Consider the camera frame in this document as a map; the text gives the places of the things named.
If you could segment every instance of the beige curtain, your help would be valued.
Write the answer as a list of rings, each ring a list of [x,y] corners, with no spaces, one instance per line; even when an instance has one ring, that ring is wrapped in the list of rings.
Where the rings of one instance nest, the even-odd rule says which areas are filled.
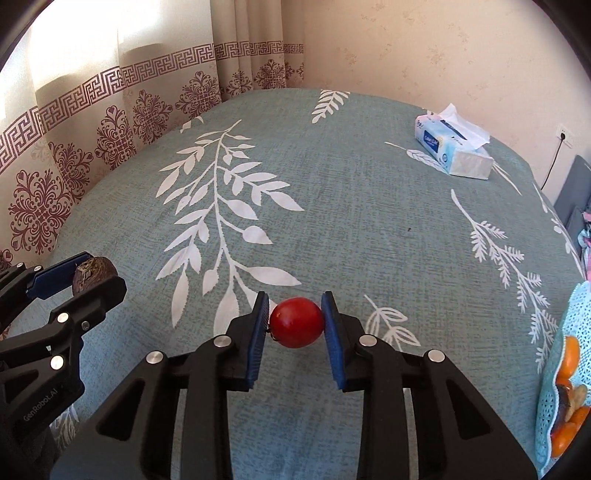
[[[43,264],[73,206],[190,118],[301,85],[302,0],[54,0],[0,72],[0,271]]]

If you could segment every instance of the light blue basket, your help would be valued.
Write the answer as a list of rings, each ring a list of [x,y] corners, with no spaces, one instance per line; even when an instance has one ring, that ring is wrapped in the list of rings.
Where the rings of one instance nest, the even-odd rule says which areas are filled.
[[[581,347],[581,360],[570,381],[574,387],[581,384],[591,387],[591,283],[586,281],[577,285],[569,300],[554,344],[550,350],[544,369],[538,414],[535,422],[535,458],[540,476],[545,475],[556,462],[550,458],[552,444],[550,430],[558,415],[558,389],[556,376],[564,358],[564,338],[574,336]],[[585,405],[591,406],[591,388],[587,393]]]

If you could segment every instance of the wall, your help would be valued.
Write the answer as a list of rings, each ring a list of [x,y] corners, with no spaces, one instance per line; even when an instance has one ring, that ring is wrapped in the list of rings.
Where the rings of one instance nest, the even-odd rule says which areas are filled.
[[[307,87],[441,111],[454,103],[531,166],[555,201],[576,154],[591,161],[591,82],[531,0],[306,0]]]

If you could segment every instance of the cable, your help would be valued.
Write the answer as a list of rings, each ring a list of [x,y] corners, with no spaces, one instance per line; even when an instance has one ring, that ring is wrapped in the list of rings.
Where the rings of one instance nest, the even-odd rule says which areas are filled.
[[[566,135],[564,134],[564,132],[562,132],[560,134],[560,143],[558,144],[558,148],[556,149],[556,155],[554,156],[554,161],[552,162],[552,165],[551,165],[550,169],[548,170],[548,174],[546,175],[546,179],[544,180],[544,183],[542,184],[542,188],[540,190],[544,190],[544,187],[546,186],[546,182],[550,178],[550,172],[552,172],[552,169],[554,168],[554,164],[556,163],[556,159],[558,158],[558,152],[560,151],[560,147],[562,147],[562,142],[564,141],[565,138],[566,138]]]

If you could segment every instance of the tissue pack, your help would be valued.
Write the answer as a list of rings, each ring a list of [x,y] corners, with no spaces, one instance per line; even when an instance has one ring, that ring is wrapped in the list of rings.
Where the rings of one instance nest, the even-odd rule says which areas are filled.
[[[483,147],[474,148],[453,125],[438,115],[420,115],[414,135],[450,175],[488,179],[494,160]]]

